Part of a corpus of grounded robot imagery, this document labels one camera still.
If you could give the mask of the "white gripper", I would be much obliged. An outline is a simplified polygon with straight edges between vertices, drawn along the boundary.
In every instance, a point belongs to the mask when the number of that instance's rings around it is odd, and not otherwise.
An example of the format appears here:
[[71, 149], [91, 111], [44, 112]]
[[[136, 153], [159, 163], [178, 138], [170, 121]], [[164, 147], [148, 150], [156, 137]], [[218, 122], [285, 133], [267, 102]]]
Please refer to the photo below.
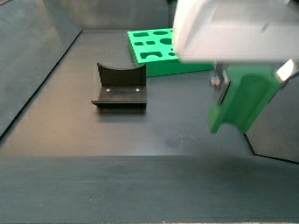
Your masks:
[[[174, 50], [186, 62], [287, 62], [275, 70], [283, 88], [299, 75], [299, 0], [178, 0]], [[210, 85], [222, 104], [230, 88], [226, 64]]]

